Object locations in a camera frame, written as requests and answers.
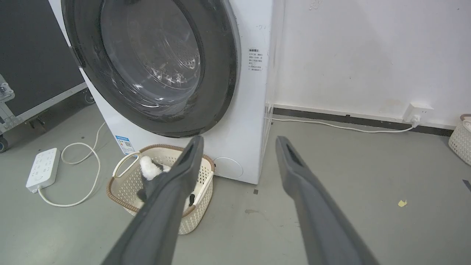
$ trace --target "floor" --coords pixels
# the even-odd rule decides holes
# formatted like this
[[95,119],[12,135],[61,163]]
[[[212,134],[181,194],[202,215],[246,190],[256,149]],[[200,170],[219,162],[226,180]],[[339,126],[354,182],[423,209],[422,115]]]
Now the floor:
[[[62,104],[43,119],[44,134],[22,125],[5,135],[12,149],[0,154],[0,264],[100,264],[132,219],[105,194],[123,154],[105,128],[93,196],[72,208],[52,207],[24,187],[35,155],[76,141],[92,144],[103,118],[96,106]],[[272,125],[259,185],[214,179],[208,210],[195,231],[178,237],[173,264],[307,263],[294,204],[281,187],[277,135],[291,140],[381,264],[469,264],[471,192],[462,179],[471,180],[471,167],[448,148],[446,137],[292,122]],[[65,157],[87,153],[77,147]],[[96,168],[92,157],[60,164],[46,196],[57,203],[80,200]],[[400,200],[407,205],[399,207]]]

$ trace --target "power strip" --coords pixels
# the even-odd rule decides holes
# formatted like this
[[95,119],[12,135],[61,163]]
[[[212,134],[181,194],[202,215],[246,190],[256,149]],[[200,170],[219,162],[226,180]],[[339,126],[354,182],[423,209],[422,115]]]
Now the power strip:
[[60,151],[57,148],[39,153],[32,164],[26,187],[37,193],[38,188],[46,188],[56,181]]

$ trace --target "wall outlet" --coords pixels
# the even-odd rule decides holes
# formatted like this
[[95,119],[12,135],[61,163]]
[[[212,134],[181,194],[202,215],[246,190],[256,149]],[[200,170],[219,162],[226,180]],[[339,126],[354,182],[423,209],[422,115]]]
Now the wall outlet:
[[433,113],[433,108],[428,105],[421,104],[421,103],[410,103],[402,119],[406,123],[411,123],[412,122],[411,120],[414,116],[419,116],[420,123],[423,124],[427,122],[427,120],[432,115],[432,113]]
[[32,164],[26,187],[33,193],[38,188],[46,188],[56,181],[60,151],[57,148],[39,153]]

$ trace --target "woven basket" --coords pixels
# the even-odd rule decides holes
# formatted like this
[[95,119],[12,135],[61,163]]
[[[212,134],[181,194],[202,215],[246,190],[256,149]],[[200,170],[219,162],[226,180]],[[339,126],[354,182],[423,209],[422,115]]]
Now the woven basket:
[[462,121],[451,134],[448,145],[453,152],[471,166],[471,121],[465,120],[465,116],[462,115]]
[[[116,165],[113,177],[110,179],[108,186],[106,187],[106,194],[114,202],[123,206],[126,211],[132,215],[136,215],[140,207],[140,200],[136,193],[143,187],[141,181],[141,167],[139,166],[139,163],[137,163],[139,159],[142,156],[149,156],[155,162],[171,167],[173,163],[177,161],[182,151],[183,148],[180,147],[157,144],[147,146],[139,152],[128,154],[121,159],[118,165]],[[127,159],[135,155],[137,155],[138,158],[133,161],[124,172],[117,176],[119,167]],[[208,156],[203,155],[198,181],[196,182],[195,190],[193,192],[193,194],[195,194],[195,201],[193,205],[183,213],[179,228],[180,235],[190,233],[201,221],[212,197],[213,174],[214,162]]]

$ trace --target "washing machine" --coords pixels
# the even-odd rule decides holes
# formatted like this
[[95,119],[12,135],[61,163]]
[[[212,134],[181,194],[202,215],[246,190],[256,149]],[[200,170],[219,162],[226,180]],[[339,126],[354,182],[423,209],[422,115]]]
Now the washing machine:
[[49,0],[117,144],[204,137],[215,175],[257,184],[284,0]]

